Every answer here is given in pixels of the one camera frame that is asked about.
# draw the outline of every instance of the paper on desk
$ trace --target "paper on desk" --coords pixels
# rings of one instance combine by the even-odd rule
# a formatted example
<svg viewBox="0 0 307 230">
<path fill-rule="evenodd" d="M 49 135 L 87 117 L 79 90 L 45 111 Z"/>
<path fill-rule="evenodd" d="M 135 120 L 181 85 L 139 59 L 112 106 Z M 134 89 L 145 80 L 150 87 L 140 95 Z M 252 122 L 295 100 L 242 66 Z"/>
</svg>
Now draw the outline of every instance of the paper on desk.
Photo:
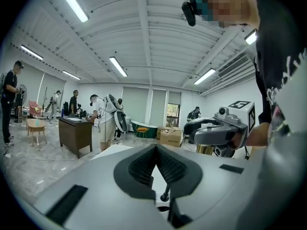
<svg viewBox="0 0 307 230">
<path fill-rule="evenodd" d="M 69 119 L 71 121 L 81 121 L 81 119 L 75 118 L 75 117 L 68 117 L 67 119 Z"/>
</svg>

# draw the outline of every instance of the air conditioning vent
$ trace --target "air conditioning vent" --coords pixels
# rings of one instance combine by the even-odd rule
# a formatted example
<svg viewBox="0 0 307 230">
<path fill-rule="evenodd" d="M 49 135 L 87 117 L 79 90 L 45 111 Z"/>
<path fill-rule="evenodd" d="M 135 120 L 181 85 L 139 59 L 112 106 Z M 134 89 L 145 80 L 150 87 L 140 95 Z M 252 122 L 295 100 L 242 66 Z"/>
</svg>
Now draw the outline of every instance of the air conditioning vent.
<svg viewBox="0 0 307 230">
<path fill-rule="evenodd" d="M 236 60 L 234 63 L 230 63 L 219 70 L 218 76 L 221 78 L 227 73 L 233 71 L 234 69 L 242 66 L 244 63 L 248 62 L 250 58 L 247 55 L 242 56 L 240 59 Z"/>
</svg>

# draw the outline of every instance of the roller blind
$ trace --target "roller blind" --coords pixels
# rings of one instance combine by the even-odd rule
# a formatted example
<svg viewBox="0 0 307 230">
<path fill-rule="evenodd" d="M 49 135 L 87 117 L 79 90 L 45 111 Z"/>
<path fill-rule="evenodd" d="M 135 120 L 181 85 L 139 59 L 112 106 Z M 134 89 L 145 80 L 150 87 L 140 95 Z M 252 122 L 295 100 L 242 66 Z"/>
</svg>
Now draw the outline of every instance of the roller blind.
<svg viewBox="0 0 307 230">
<path fill-rule="evenodd" d="M 168 103 L 180 105 L 181 93 L 169 92 Z"/>
<path fill-rule="evenodd" d="M 126 116 L 137 122 L 145 122 L 148 89 L 124 87 L 123 106 Z"/>
<path fill-rule="evenodd" d="M 165 112 L 165 90 L 153 90 L 150 125 L 163 126 Z"/>
<path fill-rule="evenodd" d="M 48 73 L 45 73 L 42 85 L 40 87 L 39 97 L 38 97 L 38 105 L 42 105 L 44 101 L 44 95 L 47 88 L 47 100 L 45 102 L 45 107 L 49 104 L 50 98 L 59 90 L 63 93 L 63 89 L 65 86 L 65 81 L 62 79 L 58 79 Z"/>
<path fill-rule="evenodd" d="M 24 69 L 17 75 L 17 84 L 24 85 L 27 89 L 27 97 L 23 106 L 29 106 L 29 101 L 37 100 L 39 85 L 44 72 L 23 62 Z"/>
</svg>

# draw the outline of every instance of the camera lens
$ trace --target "camera lens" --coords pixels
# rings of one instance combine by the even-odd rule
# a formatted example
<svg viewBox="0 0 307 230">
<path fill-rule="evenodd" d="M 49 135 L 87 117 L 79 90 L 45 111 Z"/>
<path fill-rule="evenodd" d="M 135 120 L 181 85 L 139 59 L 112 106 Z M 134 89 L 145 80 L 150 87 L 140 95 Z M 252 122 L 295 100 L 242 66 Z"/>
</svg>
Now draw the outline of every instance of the camera lens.
<svg viewBox="0 0 307 230">
<path fill-rule="evenodd" d="M 225 108 L 221 108 L 221 109 L 219 110 L 220 115 L 224 115 L 225 112 L 226 112 Z"/>
</svg>

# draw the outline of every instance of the ceiling light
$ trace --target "ceiling light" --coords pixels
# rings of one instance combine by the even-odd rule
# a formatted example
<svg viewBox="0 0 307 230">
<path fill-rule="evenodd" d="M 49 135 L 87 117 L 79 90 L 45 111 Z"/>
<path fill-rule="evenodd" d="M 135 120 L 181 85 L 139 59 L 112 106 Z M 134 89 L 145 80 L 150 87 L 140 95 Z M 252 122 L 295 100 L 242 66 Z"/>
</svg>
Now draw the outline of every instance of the ceiling light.
<svg viewBox="0 0 307 230">
<path fill-rule="evenodd" d="M 30 53 L 31 55 L 34 55 L 36 58 L 40 59 L 40 60 L 43 60 L 43 58 L 38 55 L 37 53 L 33 52 L 31 49 L 28 49 L 26 46 L 24 45 L 21 45 L 21 48 L 25 51 L 27 51 L 28 53 Z"/>
<path fill-rule="evenodd" d="M 111 60 L 111 62 L 113 63 L 113 65 L 117 68 L 117 70 L 119 70 L 119 72 L 124 76 L 127 77 L 128 75 L 126 74 L 126 72 L 124 71 L 123 67 L 121 67 L 121 65 L 119 64 L 119 62 L 116 60 L 115 57 L 110 57 L 109 58 Z"/>
<path fill-rule="evenodd" d="M 252 30 L 251 33 L 248 34 L 244 39 L 249 45 L 255 42 L 257 39 L 256 29 Z"/>
<path fill-rule="evenodd" d="M 71 7 L 71 9 L 75 12 L 75 14 L 78 16 L 78 18 L 80 19 L 82 23 L 88 20 L 88 16 L 84 13 L 84 11 L 81 9 L 81 7 L 79 6 L 76 0 L 66 0 L 66 2 Z"/>
<path fill-rule="evenodd" d="M 63 73 L 65 73 L 65 74 L 67 74 L 68 76 L 71 76 L 71 77 L 73 77 L 73 78 L 75 78 L 75 79 L 77 79 L 77 80 L 81 80 L 81 78 L 78 78 L 78 77 L 76 77 L 76 76 L 70 74 L 70 73 L 67 72 L 67 71 L 63 71 Z"/>
<path fill-rule="evenodd" d="M 202 81 L 204 81 L 206 78 L 208 78 L 209 76 L 211 76 L 214 73 L 215 73 L 215 70 L 214 69 L 210 69 L 200 79 L 198 79 L 194 84 L 196 84 L 196 85 L 200 84 Z"/>
</svg>

